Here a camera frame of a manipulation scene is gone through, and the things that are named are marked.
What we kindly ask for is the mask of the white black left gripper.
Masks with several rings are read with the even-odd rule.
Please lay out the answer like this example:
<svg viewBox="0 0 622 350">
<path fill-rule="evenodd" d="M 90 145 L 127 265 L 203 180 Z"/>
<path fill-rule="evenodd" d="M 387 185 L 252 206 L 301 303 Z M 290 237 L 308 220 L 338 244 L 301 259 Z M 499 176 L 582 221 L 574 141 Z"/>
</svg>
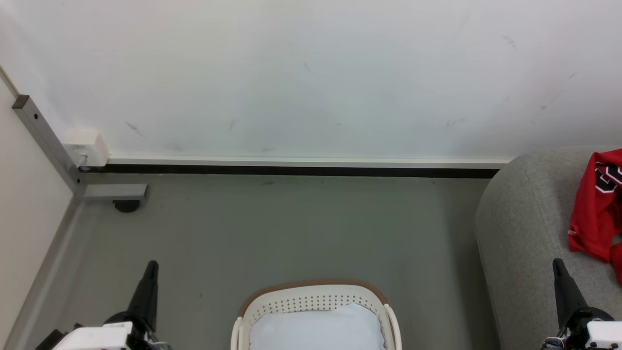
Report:
<svg viewBox="0 0 622 350">
<path fill-rule="evenodd" d="M 127 312 L 100 327 L 80 327 L 66 334 L 54 350 L 153 350 L 158 308 L 158 262 L 149 261 Z"/>
</svg>

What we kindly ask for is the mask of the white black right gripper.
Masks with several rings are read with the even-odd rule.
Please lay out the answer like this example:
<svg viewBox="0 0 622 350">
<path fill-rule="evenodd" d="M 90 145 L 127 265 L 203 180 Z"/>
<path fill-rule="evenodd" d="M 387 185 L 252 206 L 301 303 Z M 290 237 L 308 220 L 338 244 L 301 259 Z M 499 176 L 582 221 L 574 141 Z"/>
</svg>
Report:
<svg viewBox="0 0 622 350">
<path fill-rule="evenodd" d="M 620 350 L 622 322 L 588 307 L 575 280 L 561 258 L 552 263 L 558 325 L 554 348 L 560 350 Z"/>
</svg>

